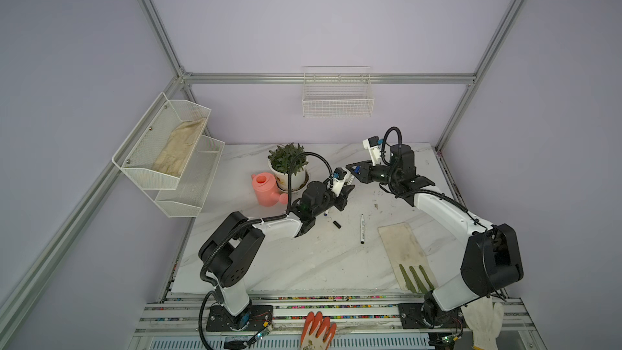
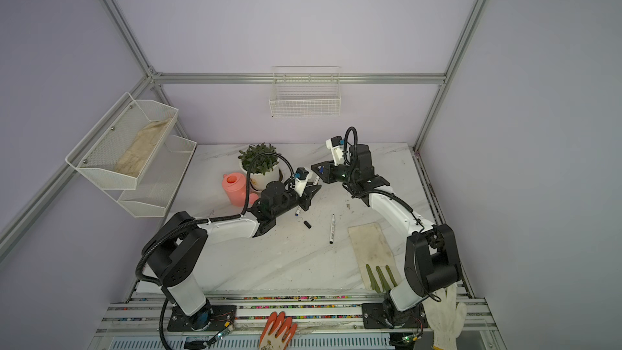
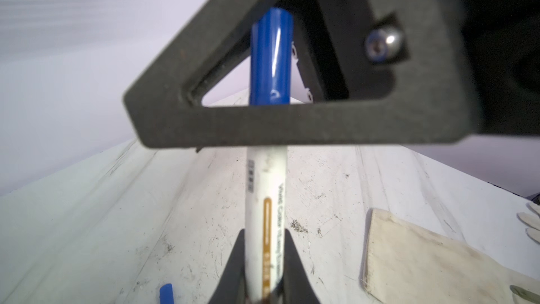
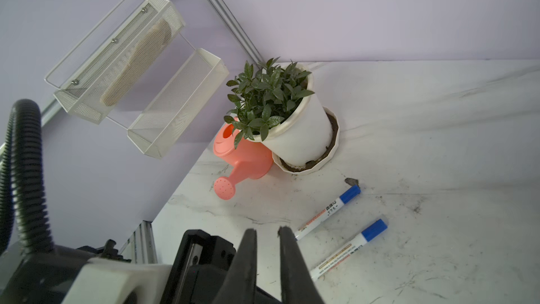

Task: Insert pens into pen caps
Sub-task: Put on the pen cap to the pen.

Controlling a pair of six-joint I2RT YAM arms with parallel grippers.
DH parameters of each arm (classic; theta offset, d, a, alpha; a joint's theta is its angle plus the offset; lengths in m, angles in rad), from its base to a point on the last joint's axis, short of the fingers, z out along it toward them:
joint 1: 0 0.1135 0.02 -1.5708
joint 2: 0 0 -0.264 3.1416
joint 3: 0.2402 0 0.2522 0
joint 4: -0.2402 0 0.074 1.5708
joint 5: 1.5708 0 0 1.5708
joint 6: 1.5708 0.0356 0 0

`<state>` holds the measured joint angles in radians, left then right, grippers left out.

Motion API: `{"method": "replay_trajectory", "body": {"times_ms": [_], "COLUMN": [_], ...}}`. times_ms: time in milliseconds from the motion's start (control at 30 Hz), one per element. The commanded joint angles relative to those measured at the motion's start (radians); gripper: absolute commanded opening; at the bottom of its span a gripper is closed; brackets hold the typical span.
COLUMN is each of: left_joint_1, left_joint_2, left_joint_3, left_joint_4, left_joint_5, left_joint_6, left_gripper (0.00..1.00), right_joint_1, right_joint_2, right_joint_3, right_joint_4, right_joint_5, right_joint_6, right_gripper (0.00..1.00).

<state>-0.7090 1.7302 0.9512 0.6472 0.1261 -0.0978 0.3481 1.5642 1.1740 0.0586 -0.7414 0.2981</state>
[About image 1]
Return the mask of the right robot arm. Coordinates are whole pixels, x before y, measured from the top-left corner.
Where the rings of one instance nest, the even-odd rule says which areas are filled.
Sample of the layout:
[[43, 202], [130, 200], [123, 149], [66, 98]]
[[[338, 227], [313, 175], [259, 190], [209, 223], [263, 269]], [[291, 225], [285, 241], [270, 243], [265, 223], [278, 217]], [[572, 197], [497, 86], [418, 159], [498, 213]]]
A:
[[424, 296], [424, 323], [438, 327], [458, 307], [497, 293], [524, 277], [515, 230], [507, 224], [476, 217], [463, 204], [435, 188], [434, 181], [416, 171], [415, 153], [406, 144], [386, 148], [379, 137], [363, 141], [370, 159], [347, 170], [359, 182], [376, 182], [383, 191], [431, 216], [464, 247], [460, 272]]

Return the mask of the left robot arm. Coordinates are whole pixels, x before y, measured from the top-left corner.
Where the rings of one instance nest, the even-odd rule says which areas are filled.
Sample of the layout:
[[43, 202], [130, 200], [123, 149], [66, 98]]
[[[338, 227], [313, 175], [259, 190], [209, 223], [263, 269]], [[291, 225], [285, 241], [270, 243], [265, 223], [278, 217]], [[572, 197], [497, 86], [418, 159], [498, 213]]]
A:
[[215, 300], [231, 328], [240, 330], [250, 321], [252, 302], [243, 280], [266, 238], [304, 236], [327, 210], [343, 211], [354, 189], [353, 184], [340, 180], [312, 181], [285, 214], [251, 220], [232, 212], [202, 244], [199, 277], [214, 287]]

